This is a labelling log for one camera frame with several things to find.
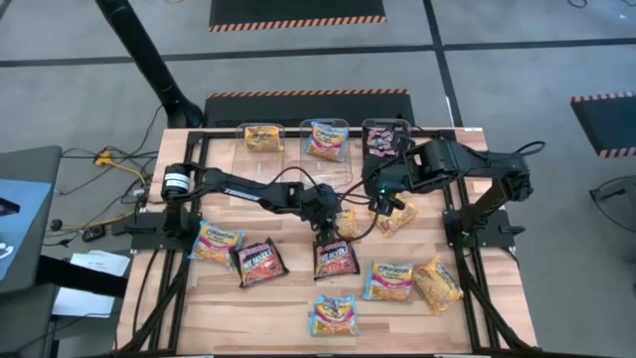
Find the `black and orange mat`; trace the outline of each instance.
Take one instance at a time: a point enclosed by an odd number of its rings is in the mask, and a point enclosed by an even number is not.
[[[601,158],[636,155],[636,94],[577,95],[570,105]]]
[[[406,89],[332,89],[214,92],[206,99],[207,128],[243,123],[298,127],[304,119],[342,118],[352,127],[368,118],[403,117],[414,123]]]
[[[383,23],[383,0],[212,0],[210,31]]]

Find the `gray floor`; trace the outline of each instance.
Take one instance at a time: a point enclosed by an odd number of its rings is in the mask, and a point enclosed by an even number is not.
[[[385,0],[389,21],[350,27],[211,34],[209,0],[132,0],[162,54],[430,44],[419,0]],[[444,43],[609,39],[636,34],[636,8],[589,0],[433,0]],[[14,0],[0,20],[0,61],[123,56],[125,51],[84,0]],[[601,160],[571,112],[572,95],[635,90],[636,46],[448,52],[466,126],[482,126],[494,150],[531,140],[548,143],[529,158],[535,194],[507,208],[518,238],[522,277],[537,336],[547,350],[633,356],[636,351],[636,268],[624,258],[636,237],[595,210],[587,190],[633,174],[634,159]],[[170,63],[183,91],[202,104],[207,92],[407,88],[417,123],[448,126],[446,99],[432,52]],[[99,150],[134,149],[158,105],[134,65],[0,69],[0,150],[59,144]],[[158,147],[160,113],[145,146]],[[68,190],[99,169],[64,160],[58,188]],[[131,181],[111,172],[54,201],[52,218],[84,222]],[[111,215],[124,211],[115,206]],[[129,240],[76,241],[67,257],[90,249],[125,249]],[[98,354],[112,340],[114,320],[86,324],[63,341],[61,357]]]

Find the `wooden table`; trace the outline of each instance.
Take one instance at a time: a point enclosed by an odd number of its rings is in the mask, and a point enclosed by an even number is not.
[[[233,131],[232,129],[207,129]],[[477,150],[486,149],[484,133],[479,128],[456,128],[457,140]],[[188,130],[169,129],[164,132],[155,175],[151,187],[152,200],[159,199],[161,180],[166,165],[182,162]],[[297,165],[299,139],[285,141],[284,166]],[[213,139],[210,142],[207,166],[232,172],[235,139]],[[353,185],[359,180],[362,166],[362,142],[352,139]],[[283,180],[299,180],[297,171],[290,171]],[[264,178],[250,178],[268,181]],[[489,180],[467,179],[468,193],[475,201],[490,186]],[[456,186],[454,203],[459,206]],[[445,208],[443,194],[404,196],[420,210],[392,238],[373,230],[354,244],[362,274],[342,275],[318,281],[313,279],[311,243],[314,234],[308,223],[292,215],[274,215],[254,203],[225,195],[208,195],[202,200],[202,213],[209,222],[227,230],[246,231],[245,244],[263,242],[271,237],[276,242],[290,274],[252,288],[239,288],[239,276],[217,265],[192,262],[187,283],[178,353],[439,353],[470,352],[463,302],[452,305],[441,316],[433,315],[425,301],[415,292],[412,303],[362,300],[365,276],[371,260],[386,263],[414,263],[417,266],[440,256],[457,277],[455,258],[446,244],[441,212]],[[366,208],[357,207],[360,230],[371,224]],[[500,313],[529,344],[536,344],[530,313],[515,262],[499,249],[483,249],[484,269],[491,299]],[[149,262],[150,253],[138,253],[133,261],[128,291],[117,328],[119,342],[131,337],[134,306],[140,283]],[[163,254],[155,261],[143,293],[139,325],[150,313],[157,298]],[[174,267],[178,266],[176,258]],[[309,312],[314,300],[328,296],[357,297],[362,335],[359,337],[318,337],[309,335]],[[482,310],[474,300],[482,345],[488,339]],[[160,347],[167,347],[172,308],[163,320]]]

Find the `black metal frame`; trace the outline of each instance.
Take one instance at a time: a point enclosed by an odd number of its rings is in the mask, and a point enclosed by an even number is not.
[[[290,131],[285,131],[285,136],[288,138],[300,137],[300,133],[301,133],[300,130],[290,130]],[[445,138],[449,140],[456,140],[455,129],[439,129],[439,130],[430,130],[425,132],[414,130],[411,133],[411,135],[413,137],[438,137],[438,138]],[[350,132],[350,137],[352,138],[359,138],[361,136],[362,136],[362,130],[352,130]],[[201,143],[198,163],[202,166],[205,166],[208,159],[208,148],[210,146],[210,140],[228,139],[228,138],[235,138],[235,137],[236,137],[236,133],[231,130],[222,131],[222,132],[190,131],[188,133],[188,139],[186,144],[186,154],[184,156],[184,161],[188,162],[193,160],[195,145],[197,145],[198,143]],[[202,177],[200,175],[195,177],[194,185],[196,186],[201,184],[201,181],[202,181]],[[462,205],[465,205],[468,203],[468,194],[466,191],[466,184],[463,181],[463,179],[460,179],[458,180],[458,185],[459,185],[459,193],[460,193]],[[450,192],[450,186],[446,186],[443,190],[443,193],[444,193],[444,201],[446,204],[446,211],[454,210],[455,207],[454,207],[453,198]],[[200,200],[193,202],[192,205],[193,205],[192,211],[198,211],[201,208]],[[458,268],[459,268],[460,262],[464,261],[462,243],[460,242],[458,237],[448,238],[448,240],[449,240],[449,246],[453,248],[453,251],[455,253],[455,260],[457,261]],[[473,257],[473,264],[475,266],[477,284],[479,288],[481,288],[484,291],[486,298],[489,299],[486,276],[484,273],[483,262],[482,262],[481,254],[479,251],[479,247],[470,248],[470,250],[472,251],[471,256]],[[166,259],[164,262],[162,277],[161,277],[160,286],[159,286],[159,297],[162,297],[165,294],[168,288],[168,285],[170,283],[170,276],[171,276],[173,264],[174,264],[174,256],[175,256],[175,251],[168,251],[166,253]],[[185,264],[186,269],[189,269],[189,263],[188,263],[188,259],[186,255],[182,255],[182,265],[183,264]],[[476,350],[481,349],[482,346],[480,344],[480,337],[477,331],[475,310],[474,310],[474,306],[473,306],[473,302],[471,298],[471,286],[469,282],[466,280],[466,275],[462,274],[462,272],[463,270],[460,269],[459,282],[465,294],[464,295],[464,310],[466,314],[468,335],[470,337],[471,348],[473,352],[475,352]],[[175,305],[174,305],[174,311],[172,315],[172,326],[170,329],[169,343],[168,343],[168,350],[170,351],[174,350],[174,352],[176,352],[176,349],[177,349],[177,344],[179,341],[179,333],[181,330],[181,319],[182,319],[182,313],[183,313],[183,308],[185,304],[187,274],[188,273],[186,272],[186,279],[184,280],[183,285],[179,288],[175,297]],[[485,316],[485,318],[486,318],[486,323],[488,327],[488,338],[490,341],[490,345],[492,348],[499,348],[499,336],[497,334],[495,325],[493,324],[492,319],[490,319],[487,316]],[[150,345],[148,347],[149,350],[158,349],[160,334],[161,334],[161,320],[155,326],[151,334]]]

